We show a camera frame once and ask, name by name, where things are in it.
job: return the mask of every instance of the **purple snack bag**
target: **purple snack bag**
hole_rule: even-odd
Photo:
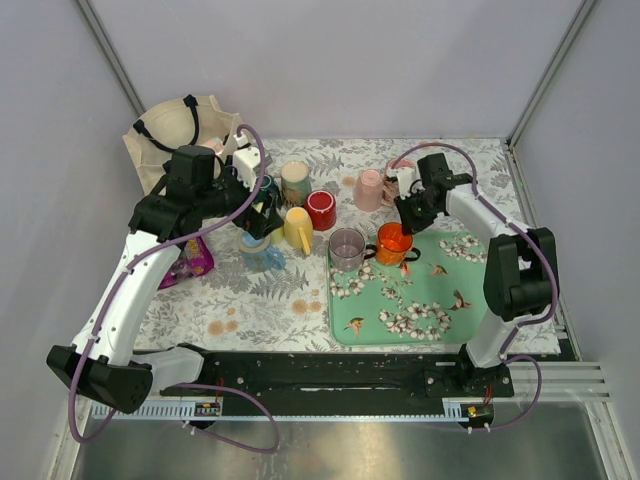
[[[204,240],[200,237],[189,240],[178,260],[173,262],[162,282],[160,282],[158,290],[177,285],[187,278],[206,275],[214,267],[213,256]]]

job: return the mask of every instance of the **bird print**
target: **bird print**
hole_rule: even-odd
[[[353,331],[356,332],[356,338],[360,335],[360,329],[362,328],[362,322],[364,322],[364,318],[355,317],[352,318],[349,324],[344,327],[344,329],[353,328]]]
[[[402,278],[411,276],[411,269],[407,262],[400,262],[400,275],[402,275]]]
[[[464,298],[462,298],[462,295],[458,290],[453,291],[453,296],[456,297],[456,304],[449,310],[453,310],[455,312],[456,310],[460,310],[461,308],[471,308],[472,305],[464,301]]]
[[[431,272],[429,276],[433,277],[434,275],[447,275],[447,271],[442,265],[438,265],[437,263],[435,265],[430,263],[429,265],[433,267],[433,272]]]

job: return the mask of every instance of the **floral tray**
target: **floral tray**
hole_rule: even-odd
[[[422,256],[406,264],[408,273],[375,258],[343,273],[327,260],[329,324],[336,341],[461,344],[473,337],[487,309],[485,249],[465,232],[422,232],[414,246]]]

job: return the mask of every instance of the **orange mug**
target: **orange mug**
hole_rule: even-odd
[[[415,262],[420,258],[420,250],[413,247],[413,236],[402,233],[400,223],[385,223],[378,230],[376,260],[382,265],[397,265],[400,262]],[[415,257],[407,258],[409,252]]]

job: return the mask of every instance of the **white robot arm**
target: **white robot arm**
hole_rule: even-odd
[[[514,330],[549,312],[552,284],[557,288],[558,278],[553,234],[546,228],[532,229],[513,219],[500,220],[495,213],[499,209],[477,187],[474,192],[472,177],[454,175],[444,154],[421,159],[418,171],[402,167],[390,169],[388,176],[397,179],[396,206],[407,233],[427,228],[439,214],[451,215],[487,247],[484,293],[489,308],[475,336],[463,345],[460,363],[468,364],[466,372],[499,366],[517,333]],[[527,232],[537,244],[551,266],[555,282],[513,227]]]
[[[180,147],[165,165],[167,175],[136,205],[124,251],[96,309],[71,346],[54,346],[47,357],[49,367],[67,386],[90,341],[78,392],[122,412],[135,411],[150,392],[198,378],[203,357],[196,348],[178,346],[163,352],[133,354],[144,315],[164,275],[180,255],[180,246],[159,249],[131,271],[127,265],[167,240],[197,232],[203,218],[229,215],[247,200],[255,187],[260,155],[244,135],[233,137],[233,143],[236,148],[231,162],[221,166],[215,180],[216,157],[212,150]],[[283,224],[277,204],[278,199],[270,192],[260,199],[259,209],[247,208],[234,223],[262,238]],[[109,299],[118,281],[122,284]],[[95,334],[95,322],[105,303],[108,309]]]

